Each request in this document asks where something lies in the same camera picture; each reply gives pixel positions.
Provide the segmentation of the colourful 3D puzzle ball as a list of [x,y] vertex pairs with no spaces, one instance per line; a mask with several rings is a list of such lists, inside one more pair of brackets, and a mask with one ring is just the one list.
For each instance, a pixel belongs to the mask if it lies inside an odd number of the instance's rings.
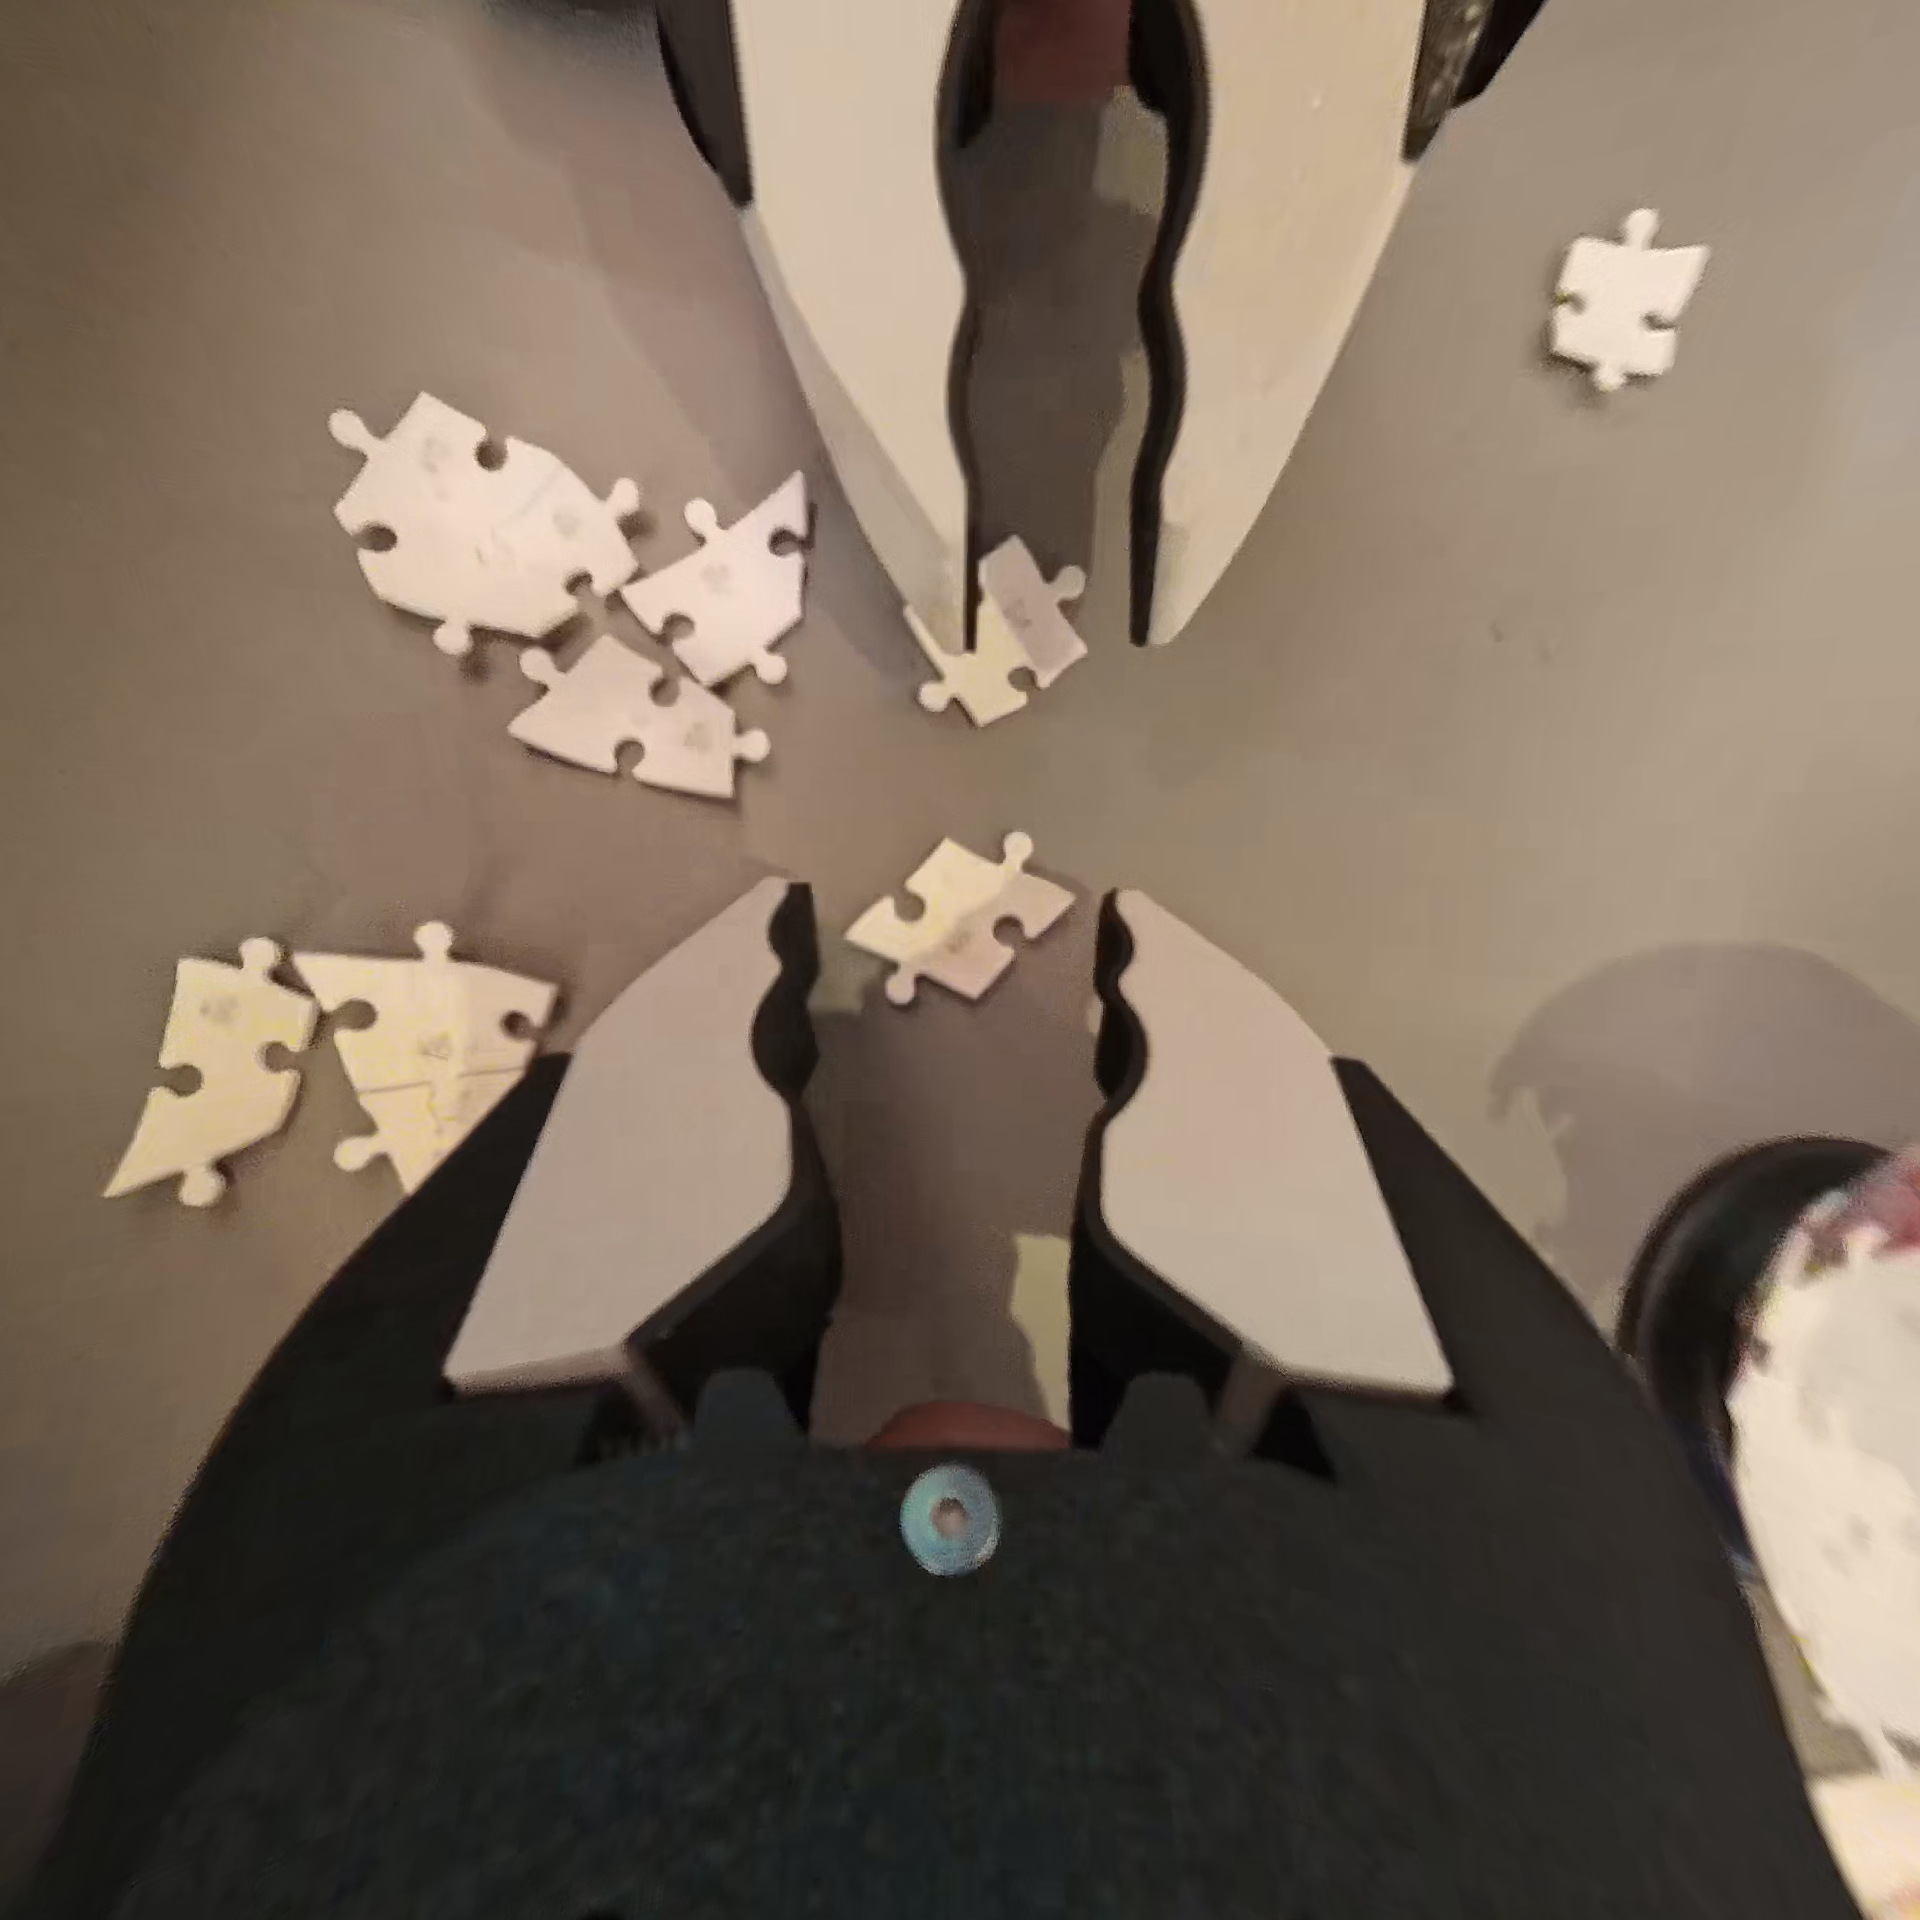
[[1822,1193],[1762,1268],[1725,1392],[1759,1583],[1878,1771],[1918,1747],[1916,1149]]

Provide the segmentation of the white puzzle piece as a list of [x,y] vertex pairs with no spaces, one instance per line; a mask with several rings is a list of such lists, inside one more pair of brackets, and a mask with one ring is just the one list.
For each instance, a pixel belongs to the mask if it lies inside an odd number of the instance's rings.
[[885,1000],[906,1008],[930,983],[981,1002],[1018,959],[1000,928],[1015,927],[1032,944],[1071,912],[1074,891],[1032,873],[1032,856],[1026,832],[1004,834],[994,857],[948,837],[903,882],[915,917],[894,897],[871,903],[846,940],[888,970]]
[[1548,355],[1579,368],[1597,396],[1664,377],[1675,330],[1712,260],[1712,247],[1662,247],[1656,208],[1631,208],[1616,233],[1581,233],[1551,288]]
[[975,567],[979,607],[974,648],[943,649],[918,613],[903,609],[906,626],[932,677],[918,687],[925,714],[957,707],[975,730],[1026,707],[1029,692],[1051,688],[1088,657],[1067,618],[1088,576],[1067,565],[1047,576],[1020,538],[999,543]]

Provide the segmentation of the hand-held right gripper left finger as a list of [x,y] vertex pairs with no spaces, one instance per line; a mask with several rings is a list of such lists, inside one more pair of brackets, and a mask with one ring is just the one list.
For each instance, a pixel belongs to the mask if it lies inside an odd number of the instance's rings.
[[805,1432],[836,1303],[805,1101],[818,971],[812,887],[758,880],[592,1020],[527,1146],[454,1154],[444,1184],[484,1234],[453,1397],[612,1387],[672,1434],[751,1376]]

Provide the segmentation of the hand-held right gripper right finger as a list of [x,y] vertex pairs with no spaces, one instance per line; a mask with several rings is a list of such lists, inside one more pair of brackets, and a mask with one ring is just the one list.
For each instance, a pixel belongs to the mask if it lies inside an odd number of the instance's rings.
[[1445,1407],[1453,1372],[1331,1047],[1132,887],[1096,911],[1095,1003],[1071,1440],[1099,1447],[1146,1378],[1213,1418],[1244,1362],[1282,1387]]

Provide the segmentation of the black ball stand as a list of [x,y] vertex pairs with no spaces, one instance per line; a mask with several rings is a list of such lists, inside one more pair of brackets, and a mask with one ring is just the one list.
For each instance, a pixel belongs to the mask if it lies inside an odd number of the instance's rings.
[[1747,1146],[1706,1165],[1668,1203],[1627,1268],[1616,1349],[1740,1564],[1749,1544],[1725,1392],[1759,1284],[1802,1215],[1886,1161],[1886,1147],[1854,1139]]

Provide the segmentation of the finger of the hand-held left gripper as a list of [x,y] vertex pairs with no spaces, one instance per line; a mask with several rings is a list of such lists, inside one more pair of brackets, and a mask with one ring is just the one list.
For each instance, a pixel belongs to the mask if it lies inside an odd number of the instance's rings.
[[971,634],[971,319],[943,163],[982,7],[733,2],[728,26],[740,228],[831,474],[900,601]]
[[1167,192],[1140,287],[1132,619],[1174,643],[1272,493],[1413,161],[1419,2],[1165,4]]

